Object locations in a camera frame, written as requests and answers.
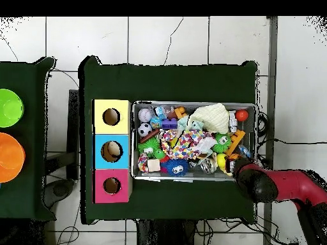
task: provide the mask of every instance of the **shape sorter box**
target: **shape sorter box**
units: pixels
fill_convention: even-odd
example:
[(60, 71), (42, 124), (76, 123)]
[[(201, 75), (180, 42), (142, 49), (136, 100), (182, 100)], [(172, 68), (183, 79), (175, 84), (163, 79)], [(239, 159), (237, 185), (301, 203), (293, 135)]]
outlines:
[(130, 102), (126, 100), (94, 100), (95, 133), (129, 134), (130, 107)]
[[(95, 170), (95, 193), (93, 202), (96, 204), (126, 203), (132, 193), (133, 179), (129, 169), (101, 169)], [(118, 188), (115, 193), (105, 190), (106, 182), (115, 180)]]
[[(129, 169), (130, 164), (130, 136), (129, 135), (93, 135), (95, 140), (95, 167), (94, 169)], [(103, 155), (110, 156), (109, 143), (116, 143), (120, 150), (116, 160), (107, 161)]]

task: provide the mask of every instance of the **orange toy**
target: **orange toy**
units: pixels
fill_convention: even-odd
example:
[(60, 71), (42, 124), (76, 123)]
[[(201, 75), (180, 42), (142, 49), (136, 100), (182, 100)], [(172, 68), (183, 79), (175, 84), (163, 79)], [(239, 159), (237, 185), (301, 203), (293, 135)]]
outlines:
[(244, 137), (245, 132), (237, 130), (236, 133), (234, 133), (231, 136), (232, 144), (228, 148), (228, 150), (225, 151), (225, 154), (229, 157), (232, 152), (235, 150), (235, 148), (238, 146), (238, 144), (241, 142), (242, 138)]
[(0, 183), (14, 179), (22, 170), (25, 151), (16, 139), (0, 133)]
[(229, 158), (230, 160), (236, 160), (236, 159), (238, 159), (238, 158), (240, 158), (240, 157), (241, 157), (241, 155), (236, 154), (236, 153), (232, 153), (228, 158)]
[(187, 116), (187, 113), (185, 113), (185, 108), (184, 107), (178, 107), (175, 109), (175, 113), (178, 117), (178, 119), (181, 119), (183, 117)]

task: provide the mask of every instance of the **gray plastic bin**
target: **gray plastic bin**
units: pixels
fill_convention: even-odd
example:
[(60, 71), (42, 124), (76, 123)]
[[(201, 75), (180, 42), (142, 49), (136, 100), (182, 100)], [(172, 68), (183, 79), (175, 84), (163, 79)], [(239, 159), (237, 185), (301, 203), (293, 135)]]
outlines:
[[(143, 173), (139, 171), (137, 161), (139, 159), (139, 152), (137, 150), (137, 144), (140, 136), (137, 132), (137, 128), (141, 125), (137, 114), (142, 108), (157, 107), (160, 105), (169, 105), (173, 107), (185, 107), (188, 115), (194, 112), (198, 107), (206, 105), (212, 105), (216, 103), (184, 103), (178, 101), (136, 101), (132, 104), (132, 155), (131, 155), (131, 173), (135, 179), (144, 179), (149, 181), (160, 181), (164, 179), (172, 179), (178, 181), (192, 182), (195, 181), (233, 181), (232, 177), (225, 175), (219, 168), (214, 174), (205, 174), (200, 166), (189, 168), (184, 177), (171, 177), (169, 174), (161, 172)], [(238, 129), (245, 131), (240, 144), (244, 145), (252, 154), (252, 157), (257, 158), (257, 118), (258, 108), (257, 105), (251, 103), (222, 103), (225, 108), (230, 110), (245, 109), (248, 112), (248, 119), (243, 122), (238, 122)]]

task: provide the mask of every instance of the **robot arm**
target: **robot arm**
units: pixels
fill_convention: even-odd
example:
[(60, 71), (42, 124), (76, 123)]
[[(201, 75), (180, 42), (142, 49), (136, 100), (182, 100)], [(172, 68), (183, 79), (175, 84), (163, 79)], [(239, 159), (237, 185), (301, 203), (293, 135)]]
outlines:
[(327, 245), (327, 185), (313, 171), (265, 170), (246, 158), (235, 161), (233, 176), (255, 203), (292, 200), (308, 245)]

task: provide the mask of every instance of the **purple lego brick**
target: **purple lego brick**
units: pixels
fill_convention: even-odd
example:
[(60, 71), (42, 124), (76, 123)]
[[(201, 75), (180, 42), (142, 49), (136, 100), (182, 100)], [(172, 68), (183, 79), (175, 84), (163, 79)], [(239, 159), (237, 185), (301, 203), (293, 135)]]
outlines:
[(162, 121), (162, 128), (163, 129), (177, 129), (177, 119), (173, 118), (171, 120), (169, 119), (164, 119)]

